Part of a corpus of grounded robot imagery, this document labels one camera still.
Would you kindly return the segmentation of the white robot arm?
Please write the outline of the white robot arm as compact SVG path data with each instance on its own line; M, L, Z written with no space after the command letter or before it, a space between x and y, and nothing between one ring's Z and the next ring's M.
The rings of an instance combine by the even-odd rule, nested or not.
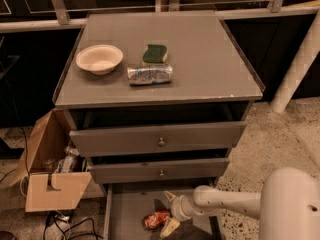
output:
M273 171L262 191L228 192L201 185L190 195L166 193L172 216L160 236L170 236L181 222L225 209L259 221L260 240L320 240L319 183L290 167Z

